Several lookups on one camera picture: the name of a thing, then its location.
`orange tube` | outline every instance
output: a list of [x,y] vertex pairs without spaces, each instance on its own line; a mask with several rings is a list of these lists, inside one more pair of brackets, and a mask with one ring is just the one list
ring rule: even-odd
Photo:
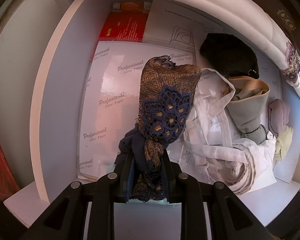
[[113,11],[129,11],[129,12],[144,12],[149,13],[152,2],[147,1],[126,1],[114,3]]

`black knit hat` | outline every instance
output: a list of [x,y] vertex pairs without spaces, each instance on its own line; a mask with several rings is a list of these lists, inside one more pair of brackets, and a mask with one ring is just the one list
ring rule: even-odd
[[236,36],[208,33],[200,54],[226,78],[250,76],[259,78],[257,57],[252,49]]

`instruction sheet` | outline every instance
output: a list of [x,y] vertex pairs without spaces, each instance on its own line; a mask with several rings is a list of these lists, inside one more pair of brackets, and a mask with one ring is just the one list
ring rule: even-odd
[[153,0],[142,42],[194,50],[193,24],[205,33],[223,33],[223,27],[188,8]]

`printed diagram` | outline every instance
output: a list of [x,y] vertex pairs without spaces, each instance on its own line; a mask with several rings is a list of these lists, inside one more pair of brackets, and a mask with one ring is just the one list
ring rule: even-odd
[[170,44],[180,46],[180,43],[194,48],[193,33],[185,28],[175,26],[173,28]]

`light purple fabric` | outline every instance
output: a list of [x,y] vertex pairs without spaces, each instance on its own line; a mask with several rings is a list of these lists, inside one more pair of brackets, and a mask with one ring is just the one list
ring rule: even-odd
[[269,104],[269,129],[274,136],[284,131],[289,122],[290,106],[280,99],[275,99]]

